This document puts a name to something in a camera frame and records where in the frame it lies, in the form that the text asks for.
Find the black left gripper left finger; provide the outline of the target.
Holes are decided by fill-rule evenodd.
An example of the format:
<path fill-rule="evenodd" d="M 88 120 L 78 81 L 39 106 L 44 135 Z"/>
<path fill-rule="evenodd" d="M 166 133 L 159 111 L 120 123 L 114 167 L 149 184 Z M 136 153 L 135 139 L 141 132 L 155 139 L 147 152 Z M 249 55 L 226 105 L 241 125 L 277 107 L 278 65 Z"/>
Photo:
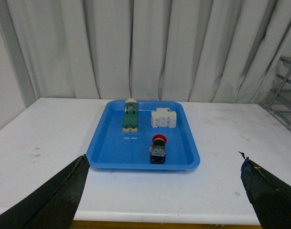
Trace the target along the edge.
<path fill-rule="evenodd" d="M 78 157 L 0 215 L 0 229 L 68 229 L 79 206 L 89 162 Z"/>

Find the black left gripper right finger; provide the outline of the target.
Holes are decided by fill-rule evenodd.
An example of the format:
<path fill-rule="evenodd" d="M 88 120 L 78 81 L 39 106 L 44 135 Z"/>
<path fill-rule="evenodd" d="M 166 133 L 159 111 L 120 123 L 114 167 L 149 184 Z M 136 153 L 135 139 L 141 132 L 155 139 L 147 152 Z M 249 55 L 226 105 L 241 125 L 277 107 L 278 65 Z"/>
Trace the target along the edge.
<path fill-rule="evenodd" d="M 262 228 L 291 229 L 291 186 L 240 154 L 240 177 Z"/>

